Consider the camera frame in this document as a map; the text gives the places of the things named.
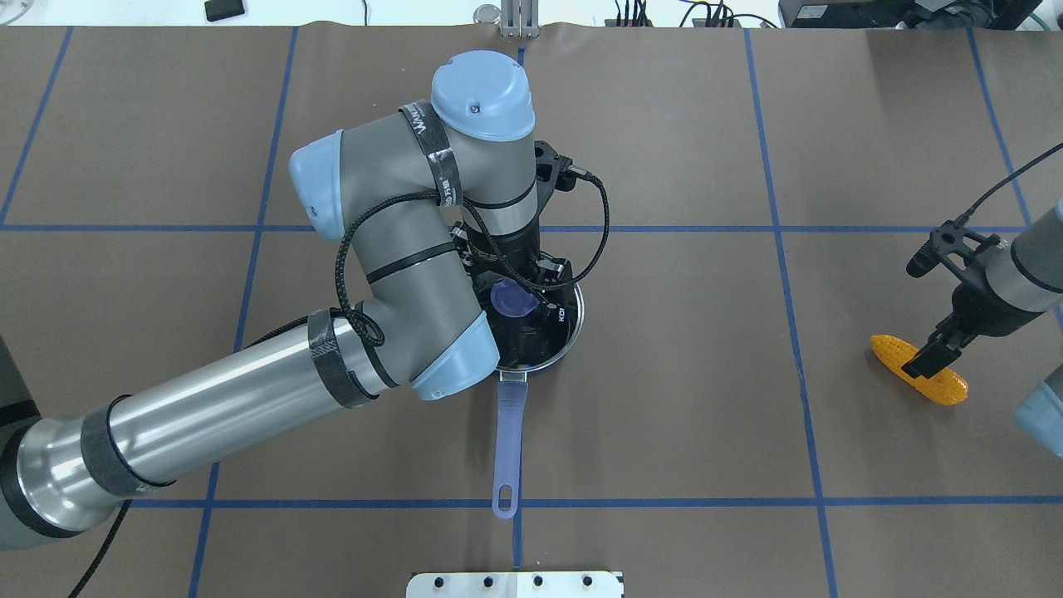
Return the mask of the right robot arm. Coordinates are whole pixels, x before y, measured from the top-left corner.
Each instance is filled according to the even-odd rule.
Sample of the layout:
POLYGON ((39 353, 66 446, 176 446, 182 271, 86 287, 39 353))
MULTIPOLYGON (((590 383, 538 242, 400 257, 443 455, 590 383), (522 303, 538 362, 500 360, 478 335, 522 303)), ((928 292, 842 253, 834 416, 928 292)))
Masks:
POLYGON ((957 278, 952 311, 901 365, 912 379, 949 368, 979 336, 1003 337, 1059 306, 1062 298, 1061 204, 1009 243, 967 228, 967 213, 947 220, 908 261, 911 277, 944 264, 957 278))

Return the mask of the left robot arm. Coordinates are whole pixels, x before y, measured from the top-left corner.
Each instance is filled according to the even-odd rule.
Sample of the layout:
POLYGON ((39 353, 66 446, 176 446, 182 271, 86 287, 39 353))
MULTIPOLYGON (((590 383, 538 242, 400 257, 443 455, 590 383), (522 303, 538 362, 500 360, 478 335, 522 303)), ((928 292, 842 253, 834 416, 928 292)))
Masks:
POLYGON ((122 501, 409 386, 422 400, 556 363, 583 325, 572 264, 540 245, 588 174, 535 139, 529 80, 467 51, 431 97, 297 149, 290 178, 338 241, 338 304, 81 417, 43 418, 2 352, 2 549, 75 537, 122 501))

